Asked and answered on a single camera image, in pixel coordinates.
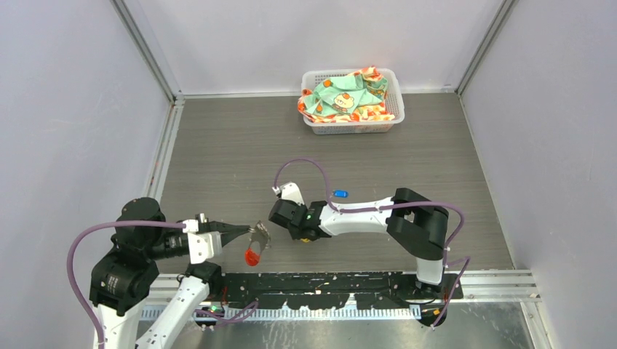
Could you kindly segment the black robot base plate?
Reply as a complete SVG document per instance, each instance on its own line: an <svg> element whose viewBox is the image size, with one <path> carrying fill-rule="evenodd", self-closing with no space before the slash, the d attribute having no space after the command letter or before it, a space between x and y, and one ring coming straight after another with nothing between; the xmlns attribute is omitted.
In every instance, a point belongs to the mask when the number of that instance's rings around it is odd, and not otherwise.
<svg viewBox="0 0 617 349"><path fill-rule="evenodd" d="M225 273L215 281L208 300L243 308L256 301L261 310L341 309L352 300L360 310L399 309L460 300L457 275L446 273L441 284L420 284L414 273Z"/></svg>

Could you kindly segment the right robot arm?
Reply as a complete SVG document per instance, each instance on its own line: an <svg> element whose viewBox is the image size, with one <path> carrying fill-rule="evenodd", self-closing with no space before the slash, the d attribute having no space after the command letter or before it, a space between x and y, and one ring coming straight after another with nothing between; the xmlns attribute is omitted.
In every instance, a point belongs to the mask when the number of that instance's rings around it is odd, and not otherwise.
<svg viewBox="0 0 617 349"><path fill-rule="evenodd" d="M349 233L386 234L415 258L415 288L419 295L430 299L444 289L449 220L446 208L409 206L427 200L409 188L398 188L393 196L378 201L355 204L306 204L293 182L274 187L273 192L277 200L268 220L286 229L292 239L316 241Z"/></svg>

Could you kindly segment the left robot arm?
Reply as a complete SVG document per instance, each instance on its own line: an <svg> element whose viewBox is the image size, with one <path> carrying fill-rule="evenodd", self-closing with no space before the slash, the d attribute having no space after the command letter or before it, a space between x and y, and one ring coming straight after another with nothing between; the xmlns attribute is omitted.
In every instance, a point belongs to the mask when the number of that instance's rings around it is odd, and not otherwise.
<svg viewBox="0 0 617 349"><path fill-rule="evenodd" d="M88 309L98 329L98 348L171 348L198 306L222 295L223 273L210 260L223 247L252 232L249 225L203 219L168 222L154 198L129 201L119 218L111 250L91 272ZM154 324L137 336L158 261L187 256L190 263L178 290Z"/></svg>

